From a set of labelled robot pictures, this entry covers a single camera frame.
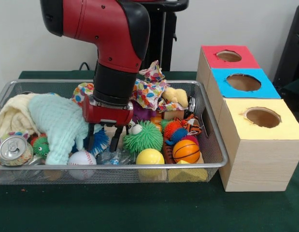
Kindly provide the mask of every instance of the basket rim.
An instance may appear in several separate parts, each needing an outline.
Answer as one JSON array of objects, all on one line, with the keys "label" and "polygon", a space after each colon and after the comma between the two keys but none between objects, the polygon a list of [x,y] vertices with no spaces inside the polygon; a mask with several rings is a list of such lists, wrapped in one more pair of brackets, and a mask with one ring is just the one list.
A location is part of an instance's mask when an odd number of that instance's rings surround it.
[{"label": "basket rim", "polygon": [[[3,107],[5,100],[8,98],[10,93],[13,90],[15,84],[18,83],[82,83],[82,82],[92,82],[91,79],[16,79],[8,82],[0,93],[0,109]],[[213,130],[218,141],[219,149],[222,155],[222,161],[219,163],[203,163],[203,164],[161,164],[161,165],[22,165],[22,166],[2,166],[0,165],[0,170],[125,170],[125,169],[197,169],[197,168],[220,168],[227,164],[228,152],[223,142],[220,130],[218,128],[218,124],[214,117],[213,110],[209,103],[205,88],[203,84],[194,80],[171,80],[167,81],[167,83],[187,83],[197,85],[200,90],[202,97],[204,99],[205,108],[208,111],[208,115],[213,126]]]}]

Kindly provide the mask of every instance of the metal basket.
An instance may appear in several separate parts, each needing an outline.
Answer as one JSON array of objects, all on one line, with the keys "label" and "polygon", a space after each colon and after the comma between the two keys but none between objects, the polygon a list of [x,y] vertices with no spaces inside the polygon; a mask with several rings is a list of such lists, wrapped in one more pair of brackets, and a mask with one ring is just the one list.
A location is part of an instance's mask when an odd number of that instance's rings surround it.
[{"label": "metal basket", "polygon": [[[82,82],[91,80],[16,80],[8,83],[0,94],[0,110],[9,98],[26,91],[57,93],[70,98]],[[203,127],[198,136],[204,164],[164,165],[37,165],[6,167],[0,165],[0,184],[104,184],[140,182],[208,182],[219,167],[226,165],[228,154],[203,85],[196,81],[169,81],[196,98],[195,115]],[[88,172],[89,179],[73,178]]]}]

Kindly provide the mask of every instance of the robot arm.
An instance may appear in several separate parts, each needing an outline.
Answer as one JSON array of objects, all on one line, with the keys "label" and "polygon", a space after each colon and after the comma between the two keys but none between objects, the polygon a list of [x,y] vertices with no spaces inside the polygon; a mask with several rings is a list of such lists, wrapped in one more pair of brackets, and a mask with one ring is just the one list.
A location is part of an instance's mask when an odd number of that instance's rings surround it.
[{"label": "robot arm", "polygon": [[148,46],[147,10],[127,0],[40,2],[44,23],[51,33],[97,46],[94,99],[106,105],[127,105]]}]

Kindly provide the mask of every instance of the red box top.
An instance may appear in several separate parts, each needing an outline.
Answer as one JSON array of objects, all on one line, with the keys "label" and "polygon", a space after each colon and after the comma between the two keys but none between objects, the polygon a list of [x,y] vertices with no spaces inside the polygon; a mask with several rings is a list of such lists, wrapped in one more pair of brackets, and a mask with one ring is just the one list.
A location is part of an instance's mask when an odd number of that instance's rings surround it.
[{"label": "red box top", "polygon": [[259,69],[260,66],[246,46],[202,46],[203,52],[214,69]]}]

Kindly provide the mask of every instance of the green table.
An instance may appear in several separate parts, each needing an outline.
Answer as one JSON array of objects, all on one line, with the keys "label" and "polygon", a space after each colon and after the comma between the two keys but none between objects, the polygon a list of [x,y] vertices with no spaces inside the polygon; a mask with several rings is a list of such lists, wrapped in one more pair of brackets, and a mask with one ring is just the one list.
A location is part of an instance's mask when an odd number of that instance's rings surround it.
[{"label": "green table", "polygon": [[[90,71],[20,78],[90,79]],[[165,72],[195,79],[195,72]],[[299,231],[299,165],[286,192],[226,193],[210,183],[0,186],[0,232]]]}]

